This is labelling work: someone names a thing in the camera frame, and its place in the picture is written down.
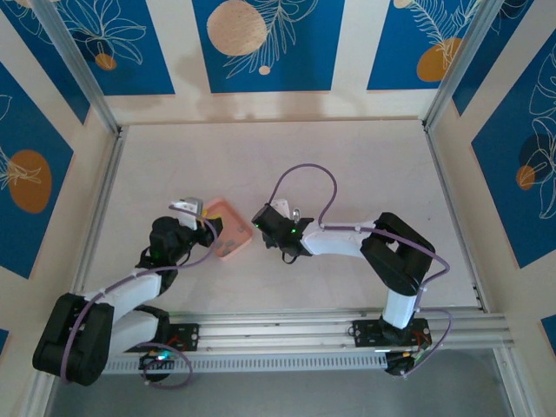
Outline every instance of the orange circle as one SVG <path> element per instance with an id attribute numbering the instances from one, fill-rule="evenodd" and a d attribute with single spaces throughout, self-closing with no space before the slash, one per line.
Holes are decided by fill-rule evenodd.
<path id="1" fill-rule="evenodd" d="M 451 37 L 429 48 L 421 56 L 417 64 L 417 76 L 419 79 L 427 83 L 441 81 L 446 74 L 448 65 L 452 62 L 456 51 L 460 47 L 460 43 L 460 38 Z"/>
<path id="2" fill-rule="evenodd" d="M 518 174 L 515 176 L 515 181 L 524 191 L 527 191 L 535 184 L 535 170 L 529 165 L 524 165 L 518 169 Z"/>
<path id="3" fill-rule="evenodd" d="M 12 176 L 8 187 L 14 203 L 33 215 L 43 211 L 52 190 L 52 174 L 43 156 L 34 150 L 20 150 L 11 157 L 8 172 Z"/>
<path id="4" fill-rule="evenodd" d="M 116 59 L 103 53 L 95 56 L 95 63 L 105 71 L 111 71 L 116 68 Z"/>

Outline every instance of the pink object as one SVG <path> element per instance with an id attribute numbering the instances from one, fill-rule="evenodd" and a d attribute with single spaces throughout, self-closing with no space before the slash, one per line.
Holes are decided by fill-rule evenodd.
<path id="1" fill-rule="evenodd" d="M 215 198 L 205 206 L 205 217 L 222 218 L 222 232 L 216 241 L 216 256 L 223 261 L 237 254 L 253 240 L 253 230 L 222 197 Z"/>

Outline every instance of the gray floor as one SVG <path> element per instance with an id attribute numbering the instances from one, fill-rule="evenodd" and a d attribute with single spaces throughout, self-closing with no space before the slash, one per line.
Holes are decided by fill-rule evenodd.
<path id="1" fill-rule="evenodd" d="M 91 387 L 58 387 L 49 415 L 501 417 L 511 412 L 490 351 L 442 351 L 405 381 L 381 371 L 199 374 L 187 388 L 161 391 L 145 387 L 139 376 L 106 376 Z"/>

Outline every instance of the white wall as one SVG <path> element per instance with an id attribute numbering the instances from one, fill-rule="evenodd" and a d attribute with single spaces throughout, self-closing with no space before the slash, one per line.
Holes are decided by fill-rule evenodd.
<path id="1" fill-rule="evenodd" d="M 74 150 L 31 277 L 0 268 L 0 328 L 10 331 L 0 357 L 0 415 L 15 415 L 31 357 L 59 295 L 69 288 L 113 139 L 90 111 L 83 126 L 0 13 L 0 62 Z"/>
<path id="2" fill-rule="evenodd" d="M 391 0 L 347 0 L 329 92 L 210 94 L 191 0 L 148 0 L 175 96 L 111 96 L 122 124 L 424 116 L 435 89 L 367 92 Z"/>
<path id="3" fill-rule="evenodd" d="M 547 415 L 556 415 L 556 357 L 540 319 L 556 313 L 556 253 L 518 268 L 471 141 L 552 34 L 555 22 L 554 1 L 535 0 L 463 116 L 450 105 L 434 129 L 472 257 L 493 308 L 506 314 Z"/>

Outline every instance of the white line drawing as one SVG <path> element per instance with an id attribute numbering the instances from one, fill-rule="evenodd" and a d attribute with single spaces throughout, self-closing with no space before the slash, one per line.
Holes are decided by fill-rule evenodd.
<path id="1" fill-rule="evenodd" d="M 12 98 L 13 97 L 4 94 L 0 95 L 0 122 L 8 114 L 8 111 L 10 111 Z M 8 156 L 4 154 L 2 147 L 0 147 L 0 190 L 5 189 L 10 182 L 16 185 L 18 180 L 26 180 L 40 184 L 40 178 L 36 177 L 40 172 L 40 168 L 29 170 L 12 162 Z"/>
<path id="2" fill-rule="evenodd" d="M 547 220 L 556 215 L 556 44 L 540 66 L 529 113 L 535 116 L 537 149 L 518 171 L 517 180 L 525 190 L 540 185 L 539 218 Z"/>
<path id="3" fill-rule="evenodd" d="M 528 3 L 529 0 L 506 0 L 500 6 L 500 11 L 494 18 L 493 24 L 490 26 L 491 29 L 499 35 L 502 21 L 506 19 L 515 20 L 520 18 Z"/>
<path id="4" fill-rule="evenodd" d="M 466 6 L 464 0 L 460 0 L 454 13 L 448 13 L 444 0 L 394 0 L 394 6 L 414 14 L 417 28 L 442 52 L 442 65 L 446 70 L 460 45 L 462 32 L 473 20 L 481 1 L 468 0 Z"/>
<path id="5" fill-rule="evenodd" d="M 51 44 L 23 0 L 3 0 L 22 26 L 41 40 Z M 142 64 L 141 51 L 133 44 L 146 34 L 147 27 L 120 17 L 120 0 L 59 0 L 56 9 L 85 59 L 103 70 L 116 67 L 116 57 Z"/>
<path id="6" fill-rule="evenodd" d="M 288 53 L 288 45 L 291 43 L 295 46 L 294 23 L 309 16 L 318 3 L 319 0 L 228 0 L 218 6 L 208 20 L 209 37 L 215 47 L 222 52 L 218 47 L 218 36 L 211 36 L 210 19 L 224 20 L 226 17 L 234 19 L 233 22 L 228 20 L 228 33 L 240 30 L 242 36 L 245 36 L 236 37 L 232 41 L 241 46 L 251 45 L 249 53 L 227 54 L 228 61 L 224 67 L 229 67 L 230 71 L 226 78 L 231 78 L 243 70 L 248 70 L 249 73 L 258 70 L 261 75 L 269 74 L 275 63 L 280 60 L 281 54 Z"/>

